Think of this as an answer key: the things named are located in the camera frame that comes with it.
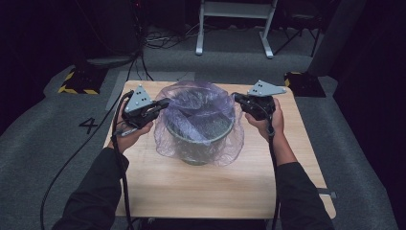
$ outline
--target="table top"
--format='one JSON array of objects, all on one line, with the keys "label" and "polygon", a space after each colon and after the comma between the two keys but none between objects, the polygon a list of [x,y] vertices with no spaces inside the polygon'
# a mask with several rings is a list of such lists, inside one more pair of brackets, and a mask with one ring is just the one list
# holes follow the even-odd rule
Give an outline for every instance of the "table top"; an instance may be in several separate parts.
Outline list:
[{"label": "table top", "polygon": [[[169,81],[130,80],[124,93],[142,84],[151,99]],[[228,91],[246,93],[252,85],[217,84]],[[275,95],[281,103],[285,136],[298,161],[317,188],[326,188],[302,117],[289,88]],[[271,219],[275,210],[275,176],[267,142],[242,117],[244,146],[238,159],[225,167],[191,166],[156,151],[154,128],[140,137],[124,155],[130,165],[127,182],[131,216],[139,218]],[[110,140],[111,129],[105,140]],[[331,218],[336,213],[329,195],[321,195]],[[125,216],[124,199],[117,216]]]}]

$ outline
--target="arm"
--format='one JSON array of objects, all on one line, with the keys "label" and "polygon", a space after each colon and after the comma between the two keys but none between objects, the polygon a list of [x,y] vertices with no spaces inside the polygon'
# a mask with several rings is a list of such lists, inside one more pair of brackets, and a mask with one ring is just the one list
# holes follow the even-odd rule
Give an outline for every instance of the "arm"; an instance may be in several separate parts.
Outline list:
[{"label": "arm", "polygon": [[[273,139],[277,159],[277,193],[281,200],[281,221],[283,229],[334,229],[323,201],[316,187],[308,178],[305,170],[284,136],[284,121],[281,105],[274,99],[276,110],[273,114]],[[269,141],[266,121],[256,121],[251,115],[245,115],[248,122],[259,130],[259,134]]]},{"label": "arm", "polygon": [[[119,114],[118,124],[122,121],[121,117]],[[125,137],[118,136],[119,152],[133,146],[152,126],[153,123],[149,123]],[[120,157],[127,169],[128,160],[123,154]],[[120,164],[110,141],[96,157],[79,187],[70,195],[63,216],[53,229],[110,229],[122,195],[120,179]]]}]

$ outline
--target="gray carpet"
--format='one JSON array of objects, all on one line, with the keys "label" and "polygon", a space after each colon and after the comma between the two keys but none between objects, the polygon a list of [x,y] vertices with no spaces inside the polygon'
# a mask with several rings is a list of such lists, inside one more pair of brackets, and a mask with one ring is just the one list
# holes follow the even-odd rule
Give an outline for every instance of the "gray carpet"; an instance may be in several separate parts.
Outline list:
[{"label": "gray carpet", "polygon": [[[274,50],[285,40],[283,32],[269,35]],[[152,77],[156,73],[161,81],[192,73],[191,78],[201,81],[254,84],[263,80],[283,85],[285,72],[303,72],[311,62],[312,38],[308,33],[295,38],[273,59],[266,58],[262,51],[258,30],[209,32],[201,57],[194,54],[195,41],[196,37],[191,37],[170,49],[146,48],[148,72]],[[138,62],[140,76],[144,77]],[[101,124],[128,67],[109,70],[100,95],[58,94],[71,67],[61,70],[44,89],[46,98],[0,137],[0,229],[39,228],[39,208],[47,187],[90,136],[79,124],[89,118]],[[132,71],[131,78],[138,78],[135,67]],[[162,72],[173,72],[174,77],[162,79],[158,77]],[[327,186],[338,196],[333,199],[336,229],[397,229],[386,191],[332,98],[336,81],[322,77],[320,82],[326,98],[296,98],[296,102]],[[60,217],[69,194],[99,153],[111,119],[112,114],[56,181],[45,206],[46,229]],[[117,218],[113,229],[125,229],[124,219]]]}]

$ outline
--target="sleeve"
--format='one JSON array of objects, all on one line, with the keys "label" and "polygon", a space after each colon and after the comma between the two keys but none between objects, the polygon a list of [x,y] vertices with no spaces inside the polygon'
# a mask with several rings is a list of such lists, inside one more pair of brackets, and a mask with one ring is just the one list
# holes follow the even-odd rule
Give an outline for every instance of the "sleeve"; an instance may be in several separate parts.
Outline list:
[{"label": "sleeve", "polygon": [[[123,155],[122,160],[127,169],[128,160]],[[110,229],[122,195],[120,171],[114,150],[103,149],[70,195],[53,229]]]},{"label": "sleeve", "polygon": [[277,193],[283,230],[334,229],[316,187],[300,163],[278,166]]}]

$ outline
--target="plastic bag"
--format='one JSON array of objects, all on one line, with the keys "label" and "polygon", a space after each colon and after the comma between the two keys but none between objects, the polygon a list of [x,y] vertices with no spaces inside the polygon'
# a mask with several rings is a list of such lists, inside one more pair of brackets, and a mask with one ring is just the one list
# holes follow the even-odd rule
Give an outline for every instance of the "plastic bag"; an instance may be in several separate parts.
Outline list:
[{"label": "plastic bag", "polygon": [[191,165],[226,166],[244,145],[242,111],[227,91],[204,81],[180,81],[156,100],[170,99],[156,120],[156,150]]}]

